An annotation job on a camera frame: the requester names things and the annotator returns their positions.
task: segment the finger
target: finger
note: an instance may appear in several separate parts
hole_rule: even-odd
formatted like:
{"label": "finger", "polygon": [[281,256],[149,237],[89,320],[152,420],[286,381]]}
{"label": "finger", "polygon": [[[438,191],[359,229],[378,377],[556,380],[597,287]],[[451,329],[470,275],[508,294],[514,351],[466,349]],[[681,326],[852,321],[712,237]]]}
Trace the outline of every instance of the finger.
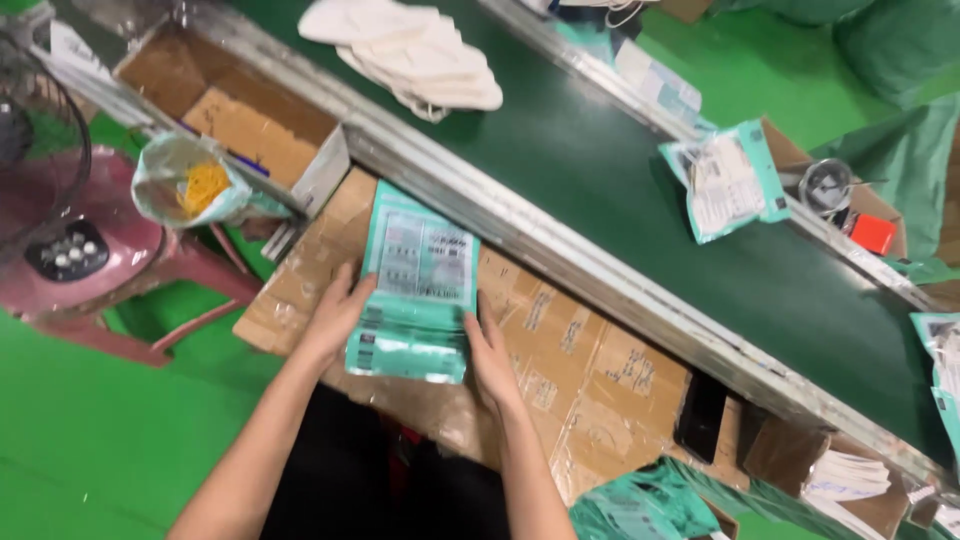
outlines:
{"label": "finger", "polygon": [[490,305],[487,293],[482,290],[477,291],[477,310],[480,311],[480,325],[487,336],[487,342],[495,351],[501,353],[506,351],[507,346],[503,338],[503,331],[493,315],[493,307]]}
{"label": "finger", "polygon": [[320,300],[320,306],[328,306],[342,302],[350,292],[350,285],[353,283],[352,276],[353,265],[349,262],[341,264],[340,269],[337,270],[337,277],[334,278],[333,282],[326,288],[324,297]]}
{"label": "finger", "polygon": [[476,315],[469,311],[464,313],[464,330],[467,331],[467,338],[470,341],[474,357],[490,348],[487,336],[483,334],[483,329],[480,328],[480,322],[477,321]]}
{"label": "finger", "polygon": [[349,308],[359,314],[363,311],[364,304],[370,298],[370,295],[376,290],[376,274],[370,273],[364,276],[362,280],[353,288],[353,293],[347,298]]}

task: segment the forearm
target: forearm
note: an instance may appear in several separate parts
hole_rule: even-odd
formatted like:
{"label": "forearm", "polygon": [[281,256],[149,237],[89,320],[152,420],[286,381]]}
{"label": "forearm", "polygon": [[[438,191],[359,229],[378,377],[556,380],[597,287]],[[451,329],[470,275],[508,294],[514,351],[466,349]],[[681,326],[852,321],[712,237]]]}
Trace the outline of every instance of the forearm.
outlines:
{"label": "forearm", "polygon": [[293,354],[227,453],[183,509],[170,539],[256,538],[326,362]]}
{"label": "forearm", "polygon": [[575,540],[533,420],[523,402],[498,408],[501,476],[515,540]]}

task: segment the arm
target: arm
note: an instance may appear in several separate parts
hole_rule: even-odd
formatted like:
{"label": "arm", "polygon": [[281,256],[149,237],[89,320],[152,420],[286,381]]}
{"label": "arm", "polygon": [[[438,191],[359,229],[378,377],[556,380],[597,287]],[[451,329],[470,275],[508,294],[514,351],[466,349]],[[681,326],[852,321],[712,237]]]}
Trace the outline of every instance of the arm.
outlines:
{"label": "arm", "polygon": [[481,292],[477,301],[480,322],[468,313],[464,327],[481,397],[502,430],[501,476],[511,536],[515,540],[576,540],[507,359],[503,333],[493,319],[487,296]]}
{"label": "arm", "polygon": [[267,386],[247,425],[167,532],[170,540],[257,538],[320,375],[343,349],[376,288],[367,276],[349,294],[344,264],[303,340]]}

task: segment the pink stool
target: pink stool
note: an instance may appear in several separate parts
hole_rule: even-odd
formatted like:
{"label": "pink stool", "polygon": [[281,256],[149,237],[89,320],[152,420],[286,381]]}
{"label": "pink stool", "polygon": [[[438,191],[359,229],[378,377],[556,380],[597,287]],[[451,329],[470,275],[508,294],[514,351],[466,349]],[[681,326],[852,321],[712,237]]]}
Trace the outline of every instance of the pink stool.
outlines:
{"label": "pink stool", "polygon": [[[46,335],[134,362],[162,367],[172,360],[165,354],[167,349],[197,328],[239,307],[248,306],[263,286],[263,282],[247,269],[223,230],[216,225],[211,225],[210,229],[232,263],[207,249],[189,233],[164,228],[159,255],[135,278],[80,306],[47,311],[29,320],[24,318],[24,322]],[[104,324],[101,316],[104,309],[176,280],[199,283],[232,300],[180,325],[154,343],[113,332]]]}

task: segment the black pants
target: black pants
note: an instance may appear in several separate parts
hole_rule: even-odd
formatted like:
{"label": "black pants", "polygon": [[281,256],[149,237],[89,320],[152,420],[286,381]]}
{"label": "black pants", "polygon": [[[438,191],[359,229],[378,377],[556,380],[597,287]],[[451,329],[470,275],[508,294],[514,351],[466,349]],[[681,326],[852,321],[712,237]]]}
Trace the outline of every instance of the black pants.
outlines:
{"label": "black pants", "polygon": [[396,503],[387,456],[377,414],[318,385],[261,538],[510,538],[496,472],[424,441]]}

